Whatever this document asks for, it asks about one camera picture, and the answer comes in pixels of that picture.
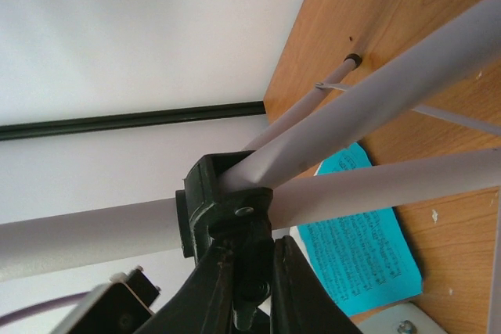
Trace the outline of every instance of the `cable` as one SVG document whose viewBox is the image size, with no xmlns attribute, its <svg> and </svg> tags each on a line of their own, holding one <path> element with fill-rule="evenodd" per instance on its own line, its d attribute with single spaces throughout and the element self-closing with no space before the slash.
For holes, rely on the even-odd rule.
<svg viewBox="0 0 501 334">
<path fill-rule="evenodd" d="M 10 312 L 0 317 L 0 328 L 39 313 L 76 304 L 82 300 L 85 295 L 87 295 L 87 293 L 75 293 L 74 295 L 58 297 L 57 299 L 47 300 L 43 303 L 38 303 L 31 305 L 30 307 L 19 309 L 18 311 Z"/>
</svg>

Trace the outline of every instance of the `wooden surface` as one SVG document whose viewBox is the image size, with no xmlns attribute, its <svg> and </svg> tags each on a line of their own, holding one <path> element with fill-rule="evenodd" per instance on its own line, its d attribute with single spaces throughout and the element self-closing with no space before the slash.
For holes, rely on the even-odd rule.
<svg viewBox="0 0 501 334">
<path fill-rule="evenodd" d="M 364 59 L 344 80 L 355 84 L 478 1 L 305 0 L 265 96 L 269 119 L 348 53 Z M 427 104 L 501 125 L 501 62 Z M 363 145 L 382 164 L 499 146 L 501 138 L 406 113 L 368 135 Z M 497 190 L 488 189 L 398 208 L 424 274 L 424 293 L 414 301 L 449 334 L 485 332 L 497 200 Z"/>
</svg>

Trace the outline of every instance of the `metal bracket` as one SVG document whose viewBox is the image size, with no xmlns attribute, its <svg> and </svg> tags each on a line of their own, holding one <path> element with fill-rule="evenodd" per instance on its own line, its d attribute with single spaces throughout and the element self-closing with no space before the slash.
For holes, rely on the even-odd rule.
<svg viewBox="0 0 501 334">
<path fill-rule="evenodd" d="M 362 334 L 332 301 L 291 236 L 276 241 L 272 334 Z"/>
<path fill-rule="evenodd" d="M 412 303 L 401 303 L 359 324 L 363 334 L 447 334 Z"/>
<path fill-rule="evenodd" d="M 223 192 L 218 177 L 252 152 L 203 156 L 176 192 L 179 230 L 185 257 L 200 263 L 215 239 L 225 239 L 235 254 L 233 322 L 251 328 L 258 306 L 271 293 L 273 239 L 267 188 Z"/>
</svg>

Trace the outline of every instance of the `black metal bar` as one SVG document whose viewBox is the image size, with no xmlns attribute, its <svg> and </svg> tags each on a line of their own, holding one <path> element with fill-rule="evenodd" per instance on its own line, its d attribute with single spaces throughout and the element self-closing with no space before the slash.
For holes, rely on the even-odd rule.
<svg viewBox="0 0 501 334">
<path fill-rule="evenodd" d="M 0 141 L 262 115 L 262 101 L 0 126 Z"/>
<path fill-rule="evenodd" d="M 231 324 L 233 251 L 212 243 L 179 292 L 136 334 L 226 334 Z"/>
<path fill-rule="evenodd" d="M 362 334 L 323 289 L 290 236 L 275 241 L 272 334 Z"/>
</svg>

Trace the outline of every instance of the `blue paper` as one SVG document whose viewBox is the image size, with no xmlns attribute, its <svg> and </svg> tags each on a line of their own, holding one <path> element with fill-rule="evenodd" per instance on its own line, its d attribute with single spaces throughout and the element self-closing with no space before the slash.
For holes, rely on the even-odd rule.
<svg viewBox="0 0 501 334">
<path fill-rule="evenodd" d="M 370 166 L 366 152 L 355 143 L 324 160 L 317 174 Z M 422 292 L 420 271 L 393 209 L 305 224 L 298 230 L 320 282 L 348 316 Z"/>
</svg>

